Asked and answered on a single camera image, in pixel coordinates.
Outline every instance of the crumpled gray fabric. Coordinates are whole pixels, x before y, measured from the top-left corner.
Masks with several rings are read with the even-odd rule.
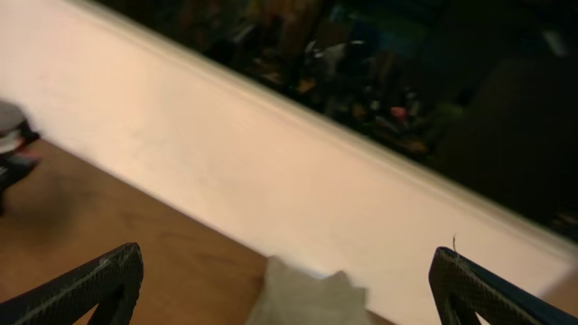
[[[247,325],[370,325],[365,300],[343,272],[318,279],[273,256]]]
[[[16,104],[0,99],[0,133],[5,134],[15,130],[24,120],[22,109]]]

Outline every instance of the black object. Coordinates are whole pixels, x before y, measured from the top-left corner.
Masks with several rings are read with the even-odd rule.
[[[578,319],[519,289],[451,249],[435,252],[430,285],[442,324],[578,324]]]
[[[0,324],[73,324],[96,305],[90,325],[128,324],[142,281],[140,247],[124,244],[0,303]]]

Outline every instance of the white panel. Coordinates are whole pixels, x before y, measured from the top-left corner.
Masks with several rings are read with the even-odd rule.
[[[255,250],[344,269],[394,322],[438,324],[450,246],[534,294],[575,250],[394,153],[100,10],[0,0],[0,96],[54,143]]]

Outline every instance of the wood grain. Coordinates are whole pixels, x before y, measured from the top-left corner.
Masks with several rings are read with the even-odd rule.
[[[52,144],[35,150],[41,166],[8,191],[0,218],[0,301],[134,241],[144,259],[134,324],[245,322],[263,256]]]

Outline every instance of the white partition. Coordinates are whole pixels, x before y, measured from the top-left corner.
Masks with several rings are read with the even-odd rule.
[[[438,324],[437,246],[541,295],[576,251],[443,178],[90,5],[0,1],[0,96],[48,139],[266,254],[346,270]]]

